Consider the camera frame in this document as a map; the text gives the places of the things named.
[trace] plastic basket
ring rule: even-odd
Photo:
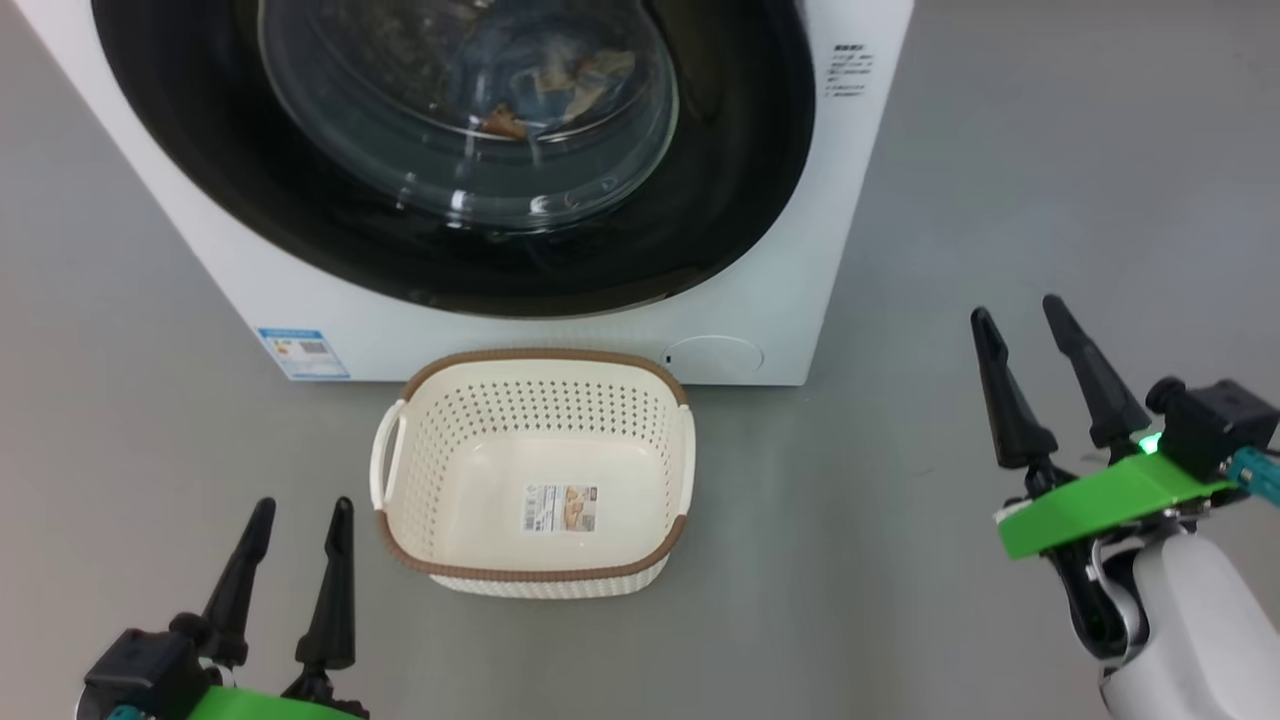
[[[694,459],[685,391],[648,360],[474,352],[404,386],[378,428],[369,483],[388,548],[445,587],[607,597],[662,571]]]

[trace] product label sticker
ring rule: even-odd
[[[860,42],[841,42],[831,54],[823,97],[861,97],[867,92],[876,54]]]
[[[271,357],[293,380],[344,380],[351,373],[319,331],[259,328]]]
[[[594,533],[595,486],[527,486],[525,488],[526,533]]]

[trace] brown basket rim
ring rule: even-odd
[[[404,388],[401,389],[399,397],[404,402],[408,402],[413,398],[413,393],[417,392],[417,388],[422,387],[422,383],[425,383],[428,378],[454,365],[490,363],[497,360],[576,360],[584,363],[630,365],[658,375],[658,378],[667,383],[667,387],[671,388],[671,392],[676,396],[676,402],[678,405],[689,405],[689,395],[685,392],[684,386],[680,384],[680,380],[668,373],[666,368],[653,360],[636,357],[635,355],[623,355],[621,352],[563,348],[480,350],[475,352],[449,355],[419,370],[407,383],[404,383]]]
[[[484,580],[493,583],[572,583],[579,580],[602,580],[608,578],[625,578],[653,568],[663,557],[671,555],[681,533],[685,532],[686,515],[676,515],[671,524],[671,530],[662,543],[649,555],[635,562],[626,565],[612,565],[609,568],[585,568],[581,570],[486,570],[484,568],[463,568],[461,565],[443,565],[419,560],[404,551],[392,533],[390,521],[384,510],[378,510],[378,529],[383,536],[387,550],[412,570],[419,570],[429,575],[444,575],[447,578],[462,578],[466,580]]]

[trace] floor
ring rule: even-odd
[[[996,538],[1020,478],[966,316],[996,314],[1076,470],[1100,460],[1046,292],[1139,393],[1176,373],[1280,400],[1277,31],[1245,1],[922,5],[810,382],[694,391],[694,510],[659,580],[456,594],[362,512],[339,694],[379,719],[1106,717],[1050,568]],[[0,97],[8,714],[68,716],[122,629],[198,611],[264,495],[241,679],[278,692],[396,388],[284,382],[8,3]],[[1280,514],[1206,532],[1280,618]]]

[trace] washing machine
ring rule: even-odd
[[[298,380],[568,347],[803,384],[911,14],[15,1]]]

